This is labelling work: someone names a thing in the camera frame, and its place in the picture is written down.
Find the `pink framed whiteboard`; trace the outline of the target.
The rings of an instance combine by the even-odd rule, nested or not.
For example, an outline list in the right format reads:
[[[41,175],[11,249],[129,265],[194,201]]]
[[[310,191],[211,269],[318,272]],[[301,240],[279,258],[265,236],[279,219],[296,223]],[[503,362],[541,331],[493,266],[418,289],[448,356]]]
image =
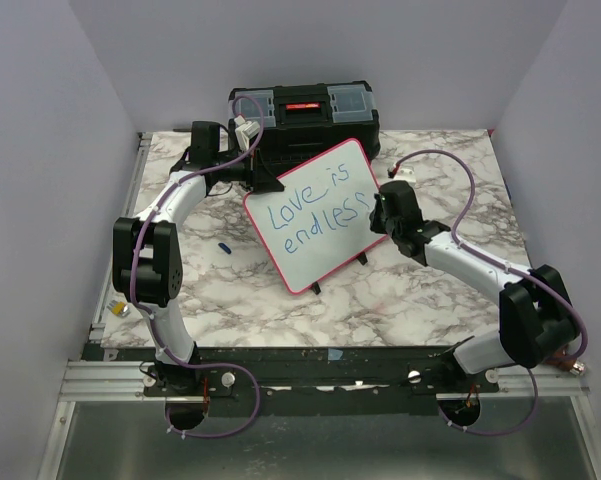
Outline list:
[[[243,205],[286,289],[300,294],[386,239],[370,229],[378,182],[350,138],[279,177],[284,190]]]

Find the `blue marker cap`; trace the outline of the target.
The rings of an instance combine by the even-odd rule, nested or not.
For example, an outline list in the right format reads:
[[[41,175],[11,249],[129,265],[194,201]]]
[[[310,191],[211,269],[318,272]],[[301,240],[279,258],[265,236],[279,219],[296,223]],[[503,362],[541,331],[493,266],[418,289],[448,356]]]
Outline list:
[[[232,254],[232,250],[230,249],[230,247],[228,245],[226,245],[223,242],[219,242],[218,243],[219,248],[221,248],[225,253],[227,254]]]

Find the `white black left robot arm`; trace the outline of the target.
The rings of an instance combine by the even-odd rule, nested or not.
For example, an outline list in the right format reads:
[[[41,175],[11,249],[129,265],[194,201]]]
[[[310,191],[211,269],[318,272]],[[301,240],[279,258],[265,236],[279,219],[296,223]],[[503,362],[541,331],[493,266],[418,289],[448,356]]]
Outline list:
[[[112,283],[141,312],[156,360],[172,365],[167,382],[181,395],[202,380],[193,363],[196,343],[187,332],[177,297],[183,280],[178,230],[218,182],[244,180],[264,133],[263,123],[242,115],[230,129],[194,122],[191,143],[171,168],[166,185],[148,207],[113,226]]]

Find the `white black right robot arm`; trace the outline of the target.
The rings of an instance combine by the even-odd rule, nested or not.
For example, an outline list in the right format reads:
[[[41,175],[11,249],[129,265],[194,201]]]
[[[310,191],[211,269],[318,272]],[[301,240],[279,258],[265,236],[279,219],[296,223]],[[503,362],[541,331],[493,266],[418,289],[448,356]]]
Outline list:
[[[498,328],[470,337],[443,355],[440,379],[460,392],[491,368],[533,368],[583,335],[562,278],[554,268],[507,267],[456,239],[451,229],[423,218],[415,191],[390,181],[374,195],[370,229],[386,234],[399,252],[425,267],[443,271],[483,294],[498,307]]]

